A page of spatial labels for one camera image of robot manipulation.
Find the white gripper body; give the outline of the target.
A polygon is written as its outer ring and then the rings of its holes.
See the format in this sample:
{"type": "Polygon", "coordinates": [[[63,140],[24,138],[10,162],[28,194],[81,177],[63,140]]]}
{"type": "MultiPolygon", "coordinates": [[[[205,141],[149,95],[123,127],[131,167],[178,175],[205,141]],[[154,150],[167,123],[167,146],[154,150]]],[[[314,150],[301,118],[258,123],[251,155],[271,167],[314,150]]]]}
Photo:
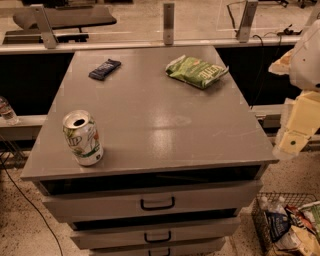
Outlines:
{"type": "Polygon", "coordinates": [[[309,138],[320,128],[320,93],[303,90],[289,108],[286,132],[309,138]]]}

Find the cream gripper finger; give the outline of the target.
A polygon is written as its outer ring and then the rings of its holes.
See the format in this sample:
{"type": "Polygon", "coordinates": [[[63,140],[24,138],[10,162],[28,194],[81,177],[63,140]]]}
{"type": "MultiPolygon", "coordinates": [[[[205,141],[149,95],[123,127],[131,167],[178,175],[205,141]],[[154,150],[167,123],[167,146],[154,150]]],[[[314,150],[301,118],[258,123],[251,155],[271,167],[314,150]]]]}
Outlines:
{"type": "Polygon", "coordinates": [[[290,62],[293,50],[287,51],[281,58],[273,62],[268,71],[275,75],[288,75],[290,71],[290,62]]]}
{"type": "Polygon", "coordinates": [[[279,160],[292,159],[299,155],[310,139],[310,135],[280,129],[276,135],[272,153],[279,160]]]}

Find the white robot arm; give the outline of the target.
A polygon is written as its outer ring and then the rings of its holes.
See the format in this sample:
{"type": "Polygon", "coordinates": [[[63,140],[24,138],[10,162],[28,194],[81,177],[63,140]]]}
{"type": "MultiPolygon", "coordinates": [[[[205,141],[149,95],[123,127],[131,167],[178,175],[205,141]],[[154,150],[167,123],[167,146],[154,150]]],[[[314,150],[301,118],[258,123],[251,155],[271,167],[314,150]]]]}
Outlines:
{"type": "Polygon", "coordinates": [[[294,100],[285,100],[273,148],[276,158],[287,160],[296,157],[320,129],[320,20],[268,71],[288,75],[290,83],[301,90],[294,100]]]}

